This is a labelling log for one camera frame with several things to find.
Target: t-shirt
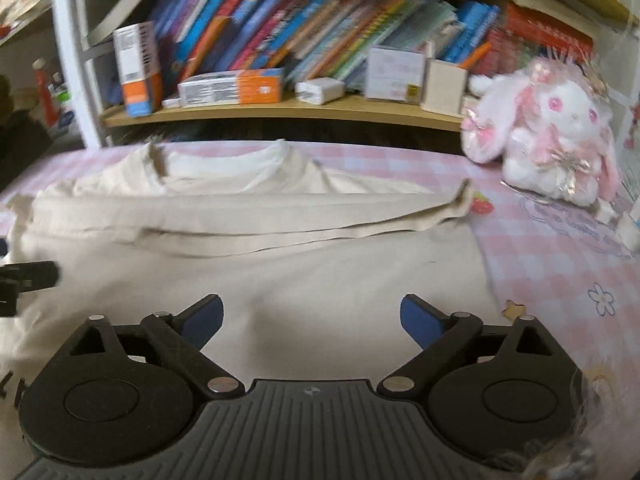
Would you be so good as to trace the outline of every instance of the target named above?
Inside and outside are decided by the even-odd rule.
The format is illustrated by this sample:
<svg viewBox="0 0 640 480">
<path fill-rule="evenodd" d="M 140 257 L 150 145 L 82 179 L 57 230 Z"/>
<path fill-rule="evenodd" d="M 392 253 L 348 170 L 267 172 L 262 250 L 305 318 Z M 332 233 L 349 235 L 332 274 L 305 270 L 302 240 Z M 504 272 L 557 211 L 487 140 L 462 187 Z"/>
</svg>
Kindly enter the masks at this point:
<svg viewBox="0 0 640 480">
<path fill-rule="evenodd" d="M 204 355 L 255 378 L 368 378 L 419 347 L 399 305 L 414 293 L 447 313 L 504 324 L 464 219 L 472 189 L 330 170 L 276 142 L 229 158 L 145 146 L 106 170 L 15 197 L 6 262 L 54 260 L 55 288 L 0 319 L 0 478 L 30 460 L 14 400 L 87 316 L 134 324 L 207 294 L 225 305 Z"/>
</svg>

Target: orange and white box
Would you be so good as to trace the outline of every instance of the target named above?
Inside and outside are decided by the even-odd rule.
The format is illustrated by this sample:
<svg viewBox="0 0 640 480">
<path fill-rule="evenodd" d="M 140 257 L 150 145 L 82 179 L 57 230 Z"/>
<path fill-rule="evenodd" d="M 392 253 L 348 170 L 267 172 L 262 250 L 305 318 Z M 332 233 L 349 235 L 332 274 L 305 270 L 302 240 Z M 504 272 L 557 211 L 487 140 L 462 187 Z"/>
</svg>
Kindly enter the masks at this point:
<svg viewBox="0 0 640 480">
<path fill-rule="evenodd" d="M 282 101 L 282 69 L 202 74 L 178 85 L 183 107 L 249 105 Z"/>
<path fill-rule="evenodd" d="M 118 74 L 127 113 L 151 115 L 162 102 L 162 77 L 152 22 L 136 23 L 113 33 Z"/>
</svg>

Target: pink eye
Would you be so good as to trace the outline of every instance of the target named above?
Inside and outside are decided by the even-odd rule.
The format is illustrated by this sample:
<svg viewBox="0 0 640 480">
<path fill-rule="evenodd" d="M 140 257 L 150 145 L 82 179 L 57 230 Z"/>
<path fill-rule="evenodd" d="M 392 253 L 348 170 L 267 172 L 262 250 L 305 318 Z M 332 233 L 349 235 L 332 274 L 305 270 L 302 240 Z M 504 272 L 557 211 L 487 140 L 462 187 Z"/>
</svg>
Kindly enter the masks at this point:
<svg viewBox="0 0 640 480">
<path fill-rule="evenodd" d="M 551 108 L 555 112 L 562 111 L 562 101 L 557 97 L 551 97 L 549 99 L 549 108 Z"/>
</svg>

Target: pink checkered tablecloth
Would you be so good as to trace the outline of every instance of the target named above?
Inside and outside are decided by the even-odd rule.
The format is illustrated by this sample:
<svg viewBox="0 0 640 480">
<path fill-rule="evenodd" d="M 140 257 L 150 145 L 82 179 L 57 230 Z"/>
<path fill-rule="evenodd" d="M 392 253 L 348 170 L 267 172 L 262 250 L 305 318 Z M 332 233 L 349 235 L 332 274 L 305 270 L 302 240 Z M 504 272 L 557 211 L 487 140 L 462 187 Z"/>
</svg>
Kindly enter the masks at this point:
<svg viewBox="0 0 640 480">
<path fill-rule="evenodd" d="M 626 377 L 640 377 L 640 262 L 614 240 L 612 229 L 584 211 L 566 204 L 540 205 L 502 186 L 498 165 L 479 167 L 462 156 L 398 148 L 293 144 L 332 168 L 435 189 L 471 178 L 483 197 L 470 223 L 499 304 L 525 304 L 579 365 L 610 357 Z M 265 142 L 242 140 L 167 145 L 169 150 L 201 156 L 240 155 L 264 147 Z M 2 192 L 0 200 L 95 173 L 135 149 L 124 146 L 45 158 Z M 0 236 L 11 222 L 9 212 L 0 212 Z"/>
</svg>

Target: plush bunny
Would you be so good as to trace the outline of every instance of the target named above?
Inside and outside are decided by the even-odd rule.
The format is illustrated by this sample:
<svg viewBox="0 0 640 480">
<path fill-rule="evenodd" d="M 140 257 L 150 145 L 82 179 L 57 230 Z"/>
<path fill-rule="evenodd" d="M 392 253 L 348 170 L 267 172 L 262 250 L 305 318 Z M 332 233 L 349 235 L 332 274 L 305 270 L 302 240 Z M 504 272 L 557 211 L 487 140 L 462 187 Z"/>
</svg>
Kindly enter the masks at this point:
<svg viewBox="0 0 640 480">
<path fill-rule="evenodd" d="M 536 58 L 507 77 L 472 78 L 470 87 L 482 99 L 462 124 L 468 158 L 503 154 L 508 184 L 579 206 L 615 197 L 612 112 L 577 66 Z"/>
</svg>

